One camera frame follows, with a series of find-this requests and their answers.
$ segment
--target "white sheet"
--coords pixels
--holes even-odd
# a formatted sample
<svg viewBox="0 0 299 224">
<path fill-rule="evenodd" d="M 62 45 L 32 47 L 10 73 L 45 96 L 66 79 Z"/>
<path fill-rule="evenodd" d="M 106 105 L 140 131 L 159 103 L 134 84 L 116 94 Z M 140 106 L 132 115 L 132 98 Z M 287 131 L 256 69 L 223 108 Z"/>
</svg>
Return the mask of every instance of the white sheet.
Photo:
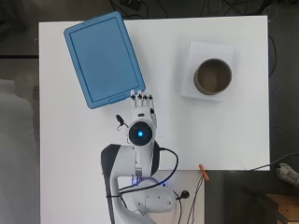
<svg viewBox="0 0 299 224">
<path fill-rule="evenodd" d="M 0 224 L 39 223 L 39 168 L 33 109 L 0 80 Z"/>
</svg>

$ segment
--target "wire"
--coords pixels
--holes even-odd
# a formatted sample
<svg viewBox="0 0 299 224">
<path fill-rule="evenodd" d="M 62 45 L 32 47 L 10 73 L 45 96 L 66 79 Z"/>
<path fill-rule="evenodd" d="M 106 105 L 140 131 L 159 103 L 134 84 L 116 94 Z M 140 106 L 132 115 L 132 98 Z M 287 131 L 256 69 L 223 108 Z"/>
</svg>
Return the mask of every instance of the wire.
<svg viewBox="0 0 299 224">
<path fill-rule="evenodd" d="M 150 10 L 149 10 L 149 6 L 144 2 L 144 1 L 140 1 L 141 2 L 141 4 L 143 4 L 145 7 L 146 7 L 146 9 L 147 9 L 147 19 L 149 18 L 149 13 L 150 13 Z"/>
<path fill-rule="evenodd" d="M 160 147 L 160 150 L 161 151 L 168 151 L 168 152 L 171 152 L 172 154 L 174 154 L 176 156 L 176 165 L 175 165 L 175 168 L 173 169 L 173 171 L 170 173 L 170 175 L 164 179 L 163 181 L 157 183 L 157 184 L 154 184 L 154 185 L 151 185 L 151 186 L 147 186 L 147 187 L 144 187 L 144 188 L 141 188 L 141 189 L 129 189 L 129 190 L 125 190 L 125 191 L 122 191 L 120 192 L 120 194 L 125 194 L 125 193 L 132 193 L 132 192 L 137 192 L 137 191 L 140 191 L 140 190 L 145 190 L 145 189 L 153 189 L 153 188 L 156 188 L 158 186 L 161 186 L 163 183 L 165 183 L 167 180 L 169 180 L 171 178 L 171 176 L 173 176 L 173 174 L 176 172 L 177 168 L 178 168 L 178 155 L 176 152 L 168 149 L 168 148 L 164 148 L 164 147 Z"/>
<path fill-rule="evenodd" d="M 203 180 L 204 180 L 204 176 L 201 175 L 201 177 L 198 180 L 197 186 L 196 186 L 196 190 L 195 190 L 195 193 L 194 193 L 194 198 L 193 198 L 193 201 L 192 201 L 192 206 L 191 206 L 191 209 L 190 209 L 190 213 L 188 215 L 187 224 L 189 224 L 191 214 L 192 214 L 192 223 L 194 222 L 197 193 L 198 193 L 200 187 L 202 186 Z"/>
<path fill-rule="evenodd" d="M 237 3 L 237 0 L 235 0 L 235 2 L 231 5 L 231 7 L 224 13 L 223 16 L 225 16 L 230 10 L 232 10 L 232 8 L 235 6 L 235 4 Z"/>
<path fill-rule="evenodd" d="M 205 2 L 204 2 L 204 5 L 203 5 L 202 11 L 201 11 L 199 17 L 202 17 L 202 16 L 203 16 L 203 12 L 204 12 L 204 10 L 205 10 L 205 6 L 206 6 L 206 0 L 205 0 Z"/>
<path fill-rule="evenodd" d="M 131 15 L 131 16 L 125 16 L 124 18 L 125 18 L 125 19 L 127 18 L 127 19 L 130 19 L 130 20 L 131 20 L 132 17 L 139 17 L 139 18 L 141 18 L 141 19 L 143 19 L 143 20 L 145 19 L 143 16 L 140 16 L 140 15 L 137 15 L 137 14 L 135 14 L 135 15 Z"/>
<path fill-rule="evenodd" d="M 125 201 L 124 201 L 124 199 L 122 198 L 122 196 L 121 196 L 121 201 L 122 201 L 123 205 L 124 205 L 126 208 L 128 208 L 128 206 L 127 206 L 127 204 L 125 203 Z"/>
<path fill-rule="evenodd" d="M 156 0 L 157 3 L 159 4 L 159 6 L 161 7 L 162 11 L 165 13 L 166 17 L 169 18 L 168 13 L 166 11 L 166 9 L 164 8 L 164 6 L 162 5 L 160 0 Z"/>
<path fill-rule="evenodd" d="M 298 156 L 298 155 L 299 155 L 299 152 L 295 152 L 295 153 L 287 154 L 287 155 L 285 155 L 285 156 L 279 158 L 278 160 L 273 161 L 273 162 L 271 162 L 271 163 L 269 163 L 269 164 L 267 164 L 267 165 L 259 166 L 259 167 L 257 167 L 257 168 L 248 170 L 248 172 L 249 172 L 249 171 L 259 170 L 259 169 L 262 169 L 262 168 L 264 168 L 264 167 L 274 165 L 274 164 L 276 164 L 276 163 L 282 161 L 283 159 L 286 159 L 286 158 L 291 157 L 291 156 Z"/>
<path fill-rule="evenodd" d="M 180 223 L 180 220 L 181 220 L 181 214 L 182 214 L 182 205 L 181 205 L 181 200 L 178 196 L 178 194 L 174 191 L 174 193 L 177 195 L 177 198 L 178 198 L 178 202 L 179 202 L 179 217 L 178 217 L 178 224 Z"/>
<path fill-rule="evenodd" d="M 244 14 L 242 13 L 242 12 L 240 12 L 237 8 L 235 8 L 235 5 L 237 5 L 237 4 L 231 4 L 231 3 L 229 3 L 229 2 L 227 2 L 226 0 L 222 0 L 226 5 L 228 5 L 228 6 L 233 6 L 233 10 L 234 11 L 236 11 L 238 14 L 240 14 L 241 16 L 244 16 Z"/>
<path fill-rule="evenodd" d="M 235 5 L 242 5 L 242 4 L 247 4 L 247 3 L 250 3 L 250 2 L 255 2 L 255 1 L 257 1 L 257 0 L 250 0 L 250 1 L 244 1 L 244 2 L 237 2 L 237 3 L 235 3 Z M 227 1 L 224 1 L 227 5 L 229 5 L 229 6 L 231 6 L 231 5 L 233 5 L 234 3 L 229 3 L 229 2 L 227 2 Z"/>
<path fill-rule="evenodd" d="M 120 189 L 120 191 L 122 191 L 122 190 L 124 190 L 124 189 L 130 189 L 130 188 L 135 187 L 135 186 L 136 186 L 136 185 L 127 186 L 127 187 L 124 187 L 124 188 Z"/>
<path fill-rule="evenodd" d="M 124 18 L 128 18 L 128 19 L 132 19 L 132 17 L 140 17 L 142 19 L 144 19 L 144 17 L 140 16 L 140 15 L 129 15 L 128 13 L 125 12 L 125 10 L 123 10 L 121 7 L 119 7 L 118 5 L 116 5 L 115 3 L 112 2 L 112 0 L 109 0 L 109 3 L 111 4 L 113 11 L 116 11 L 116 8 L 121 11 L 124 14 Z"/>
<path fill-rule="evenodd" d="M 273 69 L 272 69 L 272 71 L 271 71 L 271 73 L 270 73 L 270 75 L 269 75 L 269 77 L 271 77 L 271 76 L 273 75 L 273 73 L 274 73 L 276 67 L 277 67 L 277 61 L 278 61 L 278 59 L 277 59 L 277 47 L 275 46 L 274 39 L 272 38 L 271 35 L 269 35 L 269 38 L 270 38 L 270 40 L 272 41 L 273 49 L 274 49 L 274 65 L 273 65 Z"/>
</svg>

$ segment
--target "robot finger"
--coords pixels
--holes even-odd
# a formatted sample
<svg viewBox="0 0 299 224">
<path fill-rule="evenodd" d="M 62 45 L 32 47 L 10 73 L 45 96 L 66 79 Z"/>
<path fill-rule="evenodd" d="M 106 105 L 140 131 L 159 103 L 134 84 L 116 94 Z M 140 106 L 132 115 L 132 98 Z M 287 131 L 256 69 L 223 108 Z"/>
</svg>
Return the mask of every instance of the robot finger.
<svg viewBox="0 0 299 224">
<path fill-rule="evenodd" d="M 141 91 L 137 92 L 137 96 L 136 97 L 137 97 L 137 99 L 136 99 L 136 105 L 137 105 L 137 107 L 142 106 L 143 99 L 142 99 L 142 93 L 141 93 Z"/>
<path fill-rule="evenodd" d="M 131 90 L 131 104 L 132 104 L 132 108 L 136 107 L 136 96 L 134 90 Z"/>
<path fill-rule="evenodd" d="M 151 94 L 149 94 L 149 108 L 150 108 L 150 113 L 153 114 L 154 112 L 154 106 L 153 106 L 153 97 Z"/>
<path fill-rule="evenodd" d="M 143 106 L 149 106 L 149 97 L 145 91 L 143 92 Z"/>
</svg>

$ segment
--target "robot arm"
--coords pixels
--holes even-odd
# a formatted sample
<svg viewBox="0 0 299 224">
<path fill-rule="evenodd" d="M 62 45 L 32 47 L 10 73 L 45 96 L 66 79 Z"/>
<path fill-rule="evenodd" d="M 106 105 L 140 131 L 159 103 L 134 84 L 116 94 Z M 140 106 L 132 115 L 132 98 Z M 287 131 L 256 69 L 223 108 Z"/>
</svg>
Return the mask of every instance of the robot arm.
<svg viewBox="0 0 299 224">
<path fill-rule="evenodd" d="M 160 148 L 155 142 L 157 120 L 154 114 L 151 95 L 135 95 L 131 92 L 132 123 L 128 126 L 128 139 L 131 146 L 109 145 L 101 154 L 101 163 L 107 191 L 107 203 L 111 224 L 154 224 L 148 216 L 136 214 L 121 203 L 118 177 L 120 176 L 152 176 L 156 173 L 160 161 Z M 148 189 L 135 193 L 135 203 L 142 212 L 165 212 L 174 207 L 175 196 L 171 190 Z M 165 207 L 155 200 L 164 199 Z"/>
</svg>

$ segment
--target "white robot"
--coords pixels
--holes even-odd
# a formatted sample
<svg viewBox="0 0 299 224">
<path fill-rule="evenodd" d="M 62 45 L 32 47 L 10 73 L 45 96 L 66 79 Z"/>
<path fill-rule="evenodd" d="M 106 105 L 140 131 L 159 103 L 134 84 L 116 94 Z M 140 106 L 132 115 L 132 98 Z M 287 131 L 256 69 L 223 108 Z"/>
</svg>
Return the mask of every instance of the white robot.
<svg viewBox="0 0 299 224">
<path fill-rule="evenodd" d="M 177 170 L 178 156 L 155 142 L 157 119 L 151 95 L 131 92 L 132 123 L 127 126 L 130 146 L 109 145 L 101 154 L 101 163 L 107 191 L 107 204 L 111 224 L 155 224 L 148 213 L 162 213 L 176 205 L 176 195 L 161 184 Z M 139 185 L 119 189 L 120 176 L 150 177 L 159 168 L 160 151 L 167 150 L 177 157 L 172 174 L 160 183 L 150 179 Z M 124 193 L 131 193 L 135 213 L 126 208 L 121 200 Z"/>
</svg>

